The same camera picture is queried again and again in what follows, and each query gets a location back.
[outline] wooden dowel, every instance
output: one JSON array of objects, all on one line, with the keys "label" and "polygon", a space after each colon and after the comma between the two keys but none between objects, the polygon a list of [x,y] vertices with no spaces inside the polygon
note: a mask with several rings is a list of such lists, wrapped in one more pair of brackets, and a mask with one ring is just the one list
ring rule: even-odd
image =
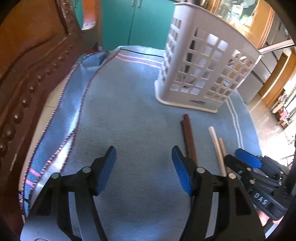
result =
[{"label": "wooden dowel", "polygon": [[226,176],[226,170],[225,170],[225,165],[224,165],[224,160],[223,160],[223,154],[222,154],[222,151],[221,151],[221,148],[220,148],[220,145],[219,145],[219,141],[218,141],[218,137],[217,137],[217,134],[215,132],[214,127],[210,126],[209,127],[209,132],[210,132],[210,135],[211,135],[211,138],[212,138],[212,141],[213,141],[214,149],[216,151],[216,155],[217,155],[221,175],[225,177]]},{"label": "wooden dowel", "polygon": [[185,114],[183,117],[184,117],[184,119],[182,120],[181,125],[182,125],[182,129],[183,129],[183,134],[184,134],[184,141],[185,141],[185,145],[186,145],[187,157],[192,159],[197,166],[196,151],[195,151],[195,145],[194,145],[194,139],[193,139],[190,119],[187,114]]},{"label": "wooden dowel", "polygon": [[[219,142],[219,145],[220,145],[220,148],[221,148],[221,151],[222,151],[222,156],[223,156],[223,160],[224,160],[224,157],[227,155],[226,154],[226,149],[225,149],[225,146],[224,146],[224,142],[223,142],[223,139],[221,137],[218,138],[218,142]],[[226,170],[226,173],[230,173],[230,169],[228,166],[225,166],[225,170]]]}]

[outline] metal screw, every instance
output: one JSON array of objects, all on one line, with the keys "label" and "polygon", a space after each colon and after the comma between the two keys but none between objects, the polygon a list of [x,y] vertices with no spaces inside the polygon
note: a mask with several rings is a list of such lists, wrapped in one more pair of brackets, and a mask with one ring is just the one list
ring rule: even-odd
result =
[{"label": "metal screw", "polygon": [[89,173],[89,172],[91,171],[91,168],[90,168],[90,167],[84,167],[84,168],[82,169],[82,171],[83,171],[84,173]]},{"label": "metal screw", "polygon": [[58,172],[55,172],[52,174],[52,178],[53,179],[57,179],[59,177],[59,173]]},{"label": "metal screw", "polygon": [[236,178],[236,175],[235,175],[234,173],[232,173],[232,172],[229,173],[228,176],[229,176],[231,179],[235,179],[235,178]]},{"label": "metal screw", "polygon": [[196,170],[197,170],[198,173],[204,173],[205,172],[205,169],[202,168],[202,167],[198,167]]}]

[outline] teal cabinet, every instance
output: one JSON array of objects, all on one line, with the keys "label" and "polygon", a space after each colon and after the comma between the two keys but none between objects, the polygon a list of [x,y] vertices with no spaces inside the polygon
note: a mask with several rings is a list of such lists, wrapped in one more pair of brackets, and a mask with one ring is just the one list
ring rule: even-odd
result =
[{"label": "teal cabinet", "polygon": [[102,0],[103,49],[164,49],[174,9],[170,0]]},{"label": "teal cabinet", "polygon": [[138,0],[129,45],[165,49],[174,9],[169,0]]},{"label": "teal cabinet", "polygon": [[74,8],[75,16],[77,19],[77,22],[79,24],[79,27],[83,27],[83,5],[82,0],[72,0],[72,5]]},{"label": "teal cabinet", "polygon": [[102,0],[103,49],[128,45],[136,0]]}]

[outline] beige wooden dowel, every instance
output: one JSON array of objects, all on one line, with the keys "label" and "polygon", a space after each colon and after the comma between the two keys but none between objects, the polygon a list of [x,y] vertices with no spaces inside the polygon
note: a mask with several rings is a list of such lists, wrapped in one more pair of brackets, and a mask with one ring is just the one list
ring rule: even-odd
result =
[{"label": "beige wooden dowel", "polygon": [[[227,155],[226,154],[226,149],[225,149],[225,146],[224,146],[224,142],[223,142],[223,139],[221,137],[218,138],[218,141],[219,141],[219,145],[220,145],[220,148],[221,148],[221,151],[222,151],[222,156],[223,156],[223,159],[224,157]],[[230,173],[230,169],[229,167],[225,166],[225,170],[226,170],[226,173]]]},{"label": "beige wooden dowel", "polygon": [[216,155],[217,155],[217,159],[218,159],[218,163],[219,163],[219,167],[220,167],[220,171],[221,171],[221,175],[226,177],[226,170],[225,170],[225,165],[224,165],[224,160],[223,160],[223,154],[219,145],[219,141],[218,141],[218,137],[217,134],[215,132],[214,127],[210,126],[209,127],[209,132],[213,141],[213,146],[214,149],[216,151]]}]

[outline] cabinet door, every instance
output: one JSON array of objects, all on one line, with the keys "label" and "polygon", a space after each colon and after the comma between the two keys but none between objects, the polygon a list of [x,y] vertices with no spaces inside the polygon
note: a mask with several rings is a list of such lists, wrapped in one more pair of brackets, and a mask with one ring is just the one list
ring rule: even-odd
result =
[{"label": "cabinet door", "polygon": [[170,0],[138,0],[129,45],[165,49],[174,9]]},{"label": "cabinet door", "polygon": [[259,77],[259,79],[263,83],[265,83],[271,75],[271,73],[269,72],[269,70],[266,68],[266,66],[263,64],[261,60],[253,69],[253,72]]},{"label": "cabinet door", "polygon": [[275,13],[274,14],[274,19],[272,21],[272,25],[270,27],[270,31],[269,34],[267,36],[266,42],[268,43],[268,45],[273,44],[274,42],[274,36],[276,34],[277,28],[279,26],[279,17],[278,15]]},{"label": "cabinet door", "polygon": [[113,50],[128,45],[136,0],[102,0],[101,6],[103,49]]},{"label": "cabinet door", "polygon": [[79,24],[79,27],[83,27],[83,5],[82,0],[72,0],[72,5],[75,11],[75,16],[77,19],[77,22]]},{"label": "cabinet door", "polygon": [[262,88],[263,84],[250,73],[245,81],[237,88],[237,91],[241,95],[242,99],[246,104],[255,97],[258,91]]},{"label": "cabinet door", "polygon": [[[274,36],[273,44],[286,41],[288,36],[286,35],[286,28],[281,21],[279,21],[279,25],[276,29],[276,34]],[[283,49],[274,51],[276,58],[279,60],[283,53]]]}]

